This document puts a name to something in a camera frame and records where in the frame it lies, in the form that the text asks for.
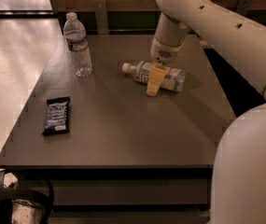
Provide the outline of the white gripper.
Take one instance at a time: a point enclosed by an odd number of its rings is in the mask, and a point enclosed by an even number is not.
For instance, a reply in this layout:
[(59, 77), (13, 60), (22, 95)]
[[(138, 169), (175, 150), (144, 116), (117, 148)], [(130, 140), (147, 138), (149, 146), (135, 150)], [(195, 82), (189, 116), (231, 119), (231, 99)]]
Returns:
[(167, 46), (162, 44), (157, 37), (154, 37), (151, 43), (150, 55), (155, 64), (149, 71), (149, 79), (147, 83), (147, 95), (154, 97), (167, 75), (167, 69), (163, 64), (173, 63), (182, 50), (182, 46)]

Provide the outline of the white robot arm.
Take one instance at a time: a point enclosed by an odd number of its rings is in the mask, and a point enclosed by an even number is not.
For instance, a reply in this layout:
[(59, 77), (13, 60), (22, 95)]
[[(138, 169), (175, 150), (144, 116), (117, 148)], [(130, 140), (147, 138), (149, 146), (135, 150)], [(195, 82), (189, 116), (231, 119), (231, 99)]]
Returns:
[[(266, 99), (266, 26), (212, 0), (156, 0), (161, 16), (151, 45), (171, 63), (196, 32)], [(209, 224), (266, 224), (266, 104), (238, 117), (215, 157)]]

